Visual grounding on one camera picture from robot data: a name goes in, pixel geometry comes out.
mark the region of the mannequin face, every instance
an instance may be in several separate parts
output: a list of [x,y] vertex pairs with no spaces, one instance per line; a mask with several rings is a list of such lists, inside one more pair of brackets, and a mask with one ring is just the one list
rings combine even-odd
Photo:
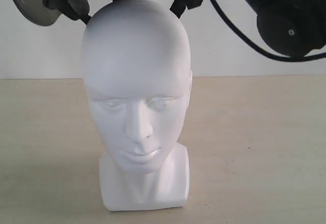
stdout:
[[132,27],[114,40],[94,39],[89,31],[83,46],[84,81],[102,141],[118,166],[142,174],[158,170],[176,145],[192,83],[184,30],[169,30],[176,38],[162,28],[166,23],[155,25]]

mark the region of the mannequin eye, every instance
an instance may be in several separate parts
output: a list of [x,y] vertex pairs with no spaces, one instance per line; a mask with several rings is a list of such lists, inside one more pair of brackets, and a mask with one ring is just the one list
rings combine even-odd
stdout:
[[107,108],[114,109],[120,107],[121,105],[124,105],[124,100],[110,99],[110,100],[103,101],[103,105]]
[[162,110],[167,108],[172,102],[172,100],[174,100],[174,98],[155,98],[151,99],[148,104],[153,109]]

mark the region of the mannequin lips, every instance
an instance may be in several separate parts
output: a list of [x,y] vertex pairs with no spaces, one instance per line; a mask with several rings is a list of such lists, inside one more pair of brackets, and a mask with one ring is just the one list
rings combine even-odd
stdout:
[[155,151],[149,153],[149,154],[134,154],[134,153],[129,153],[126,151],[121,151],[122,154],[124,156],[126,156],[130,161],[133,161],[135,163],[146,163],[148,161],[150,161],[151,159],[153,159],[158,153],[159,153],[159,149],[156,149]]

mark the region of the mannequin head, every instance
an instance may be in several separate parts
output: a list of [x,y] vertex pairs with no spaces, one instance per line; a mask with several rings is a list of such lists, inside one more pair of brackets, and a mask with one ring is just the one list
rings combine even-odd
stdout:
[[83,37],[84,83],[94,122],[125,171],[158,170],[180,136],[192,84],[180,20],[147,0],[100,9]]

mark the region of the beige table surface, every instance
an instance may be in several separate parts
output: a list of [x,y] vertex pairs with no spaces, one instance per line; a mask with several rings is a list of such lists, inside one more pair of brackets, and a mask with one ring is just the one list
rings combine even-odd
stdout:
[[195,78],[184,208],[112,212],[81,80],[0,81],[0,223],[326,223],[326,76]]

